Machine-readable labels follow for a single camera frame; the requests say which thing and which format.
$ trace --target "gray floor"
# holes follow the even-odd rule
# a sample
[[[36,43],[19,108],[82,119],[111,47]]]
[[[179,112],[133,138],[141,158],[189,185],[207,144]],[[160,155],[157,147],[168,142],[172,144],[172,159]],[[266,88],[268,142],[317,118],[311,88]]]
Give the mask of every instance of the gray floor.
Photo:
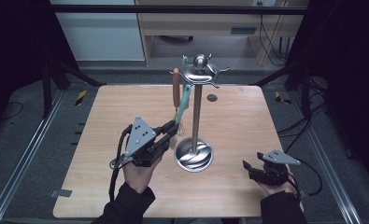
[[[218,68],[231,66],[233,71],[221,75],[221,84],[254,83],[272,74],[278,66],[270,63],[260,67],[255,63],[249,42],[245,37],[222,38],[202,36],[195,37],[193,42],[156,38],[151,59],[151,65],[120,66],[101,68],[84,67],[83,72],[100,81],[115,84],[169,84],[171,76],[168,71],[180,67],[182,55],[194,56],[197,53],[212,53],[214,63]],[[64,181],[70,161],[76,150],[84,123],[92,107],[97,88],[91,87],[77,78],[68,75],[72,84],[63,94],[62,102],[56,111],[46,135],[42,139],[26,175],[14,194],[4,215],[6,223],[53,223],[57,220],[52,215],[55,198],[49,196],[50,191],[59,189]],[[265,100],[277,130],[282,130],[301,118],[296,104],[285,105],[275,100],[275,92],[279,91],[283,99],[298,101],[297,91],[285,92],[283,83],[286,77],[281,77],[263,87]],[[87,90],[82,105],[75,105],[78,94]],[[0,193],[11,178],[21,155],[27,148],[35,133],[42,116],[42,85],[36,82],[23,87],[11,96],[11,102],[22,104],[22,111],[12,119],[0,120]],[[322,98],[313,98],[313,107],[322,103]],[[3,117],[10,117],[21,110],[19,104],[12,103],[7,107]],[[321,144],[321,149],[311,141],[314,132]],[[292,137],[280,138],[283,148],[286,148]],[[342,207],[340,195],[336,195],[329,174],[323,170],[316,150],[322,150],[328,155],[339,183],[353,204],[361,222],[350,221],[343,215],[346,208]],[[345,147],[337,134],[330,117],[321,111],[312,118],[312,125],[293,145],[290,154],[307,161],[314,166],[323,178],[323,190],[314,197],[303,199],[305,215],[310,223],[369,223],[369,175],[360,161],[349,160]],[[294,175],[302,189],[312,192],[318,185],[315,175],[305,166],[292,167]],[[248,223],[260,223],[260,219],[249,218]]]

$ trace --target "wooden handle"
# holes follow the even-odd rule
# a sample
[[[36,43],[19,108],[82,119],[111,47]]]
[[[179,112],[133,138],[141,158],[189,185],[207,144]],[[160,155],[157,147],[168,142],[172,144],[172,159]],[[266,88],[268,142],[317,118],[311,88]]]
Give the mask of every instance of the wooden handle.
[[[175,108],[180,106],[180,75],[177,68],[173,70],[173,105]]]

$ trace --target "person's hand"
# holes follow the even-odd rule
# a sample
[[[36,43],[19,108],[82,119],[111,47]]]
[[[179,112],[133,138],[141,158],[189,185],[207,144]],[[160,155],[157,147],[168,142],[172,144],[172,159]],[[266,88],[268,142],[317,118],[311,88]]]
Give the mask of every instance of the person's hand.
[[[292,172],[289,170],[289,180],[293,181],[292,180]],[[256,181],[256,183],[263,189],[265,190],[266,194],[271,195],[271,194],[274,194],[274,193],[279,193],[281,191],[286,191],[287,193],[293,193],[293,194],[296,194],[297,191],[295,190],[295,188],[292,186],[291,183],[289,183],[289,181],[286,181],[284,184],[280,185],[280,186],[268,186],[268,185],[264,185],[262,183],[259,183]]]
[[[155,167],[161,160],[162,156],[150,167],[137,167],[131,162],[125,164],[125,166],[122,167],[125,182],[137,193],[142,194],[149,185]]]

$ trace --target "vertical metal pole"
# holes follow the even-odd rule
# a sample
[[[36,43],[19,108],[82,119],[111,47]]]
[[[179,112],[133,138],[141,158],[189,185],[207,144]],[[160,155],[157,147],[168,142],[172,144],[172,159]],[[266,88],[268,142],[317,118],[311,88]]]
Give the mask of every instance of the vertical metal pole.
[[[193,121],[192,121],[192,149],[191,153],[197,153],[198,146],[198,130],[199,117],[201,115],[201,101],[202,101],[202,85],[195,85],[195,95],[193,100]]]

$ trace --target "gray tape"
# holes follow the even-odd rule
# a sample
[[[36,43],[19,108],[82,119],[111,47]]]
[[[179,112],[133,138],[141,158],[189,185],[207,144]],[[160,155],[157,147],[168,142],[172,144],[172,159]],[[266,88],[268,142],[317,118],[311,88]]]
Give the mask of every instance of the gray tape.
[[[73,190],[68,189],[53,189],[50,191],[50,197],[57,198],[59,196],[69,198]]]

